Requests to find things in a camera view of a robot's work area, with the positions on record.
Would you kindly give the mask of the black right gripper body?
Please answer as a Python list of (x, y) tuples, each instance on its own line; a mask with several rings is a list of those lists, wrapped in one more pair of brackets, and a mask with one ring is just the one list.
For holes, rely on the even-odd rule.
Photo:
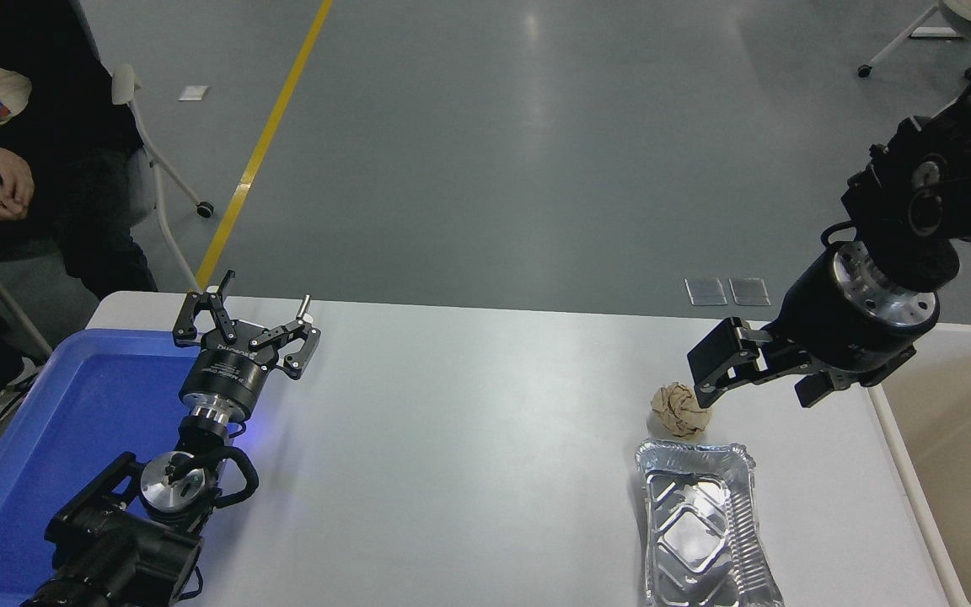
[(819, 368), (799, 389), (871, 387), (916, 354), (916, 293), (867, 252), (824, 252), (786, 293), (777, 335)]

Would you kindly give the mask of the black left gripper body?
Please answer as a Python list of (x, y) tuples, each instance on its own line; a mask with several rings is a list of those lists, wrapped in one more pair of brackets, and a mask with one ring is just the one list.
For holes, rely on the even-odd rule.
[(221, 334), (201, 339), (197, 354), (179, 400), (186, 406), (217, 404), (231, 416), (250, 416), (272, 369), (272, 349), (248, 350), (249, 339), (227, 343)]

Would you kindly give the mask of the person's right hand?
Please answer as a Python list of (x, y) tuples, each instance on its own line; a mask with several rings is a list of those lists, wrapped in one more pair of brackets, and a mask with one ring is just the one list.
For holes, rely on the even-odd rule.
[(35, 195), (35, 178), (30, 163), (14, 151), (0, 147), (0, 192), (23, 202), (30, 211)]

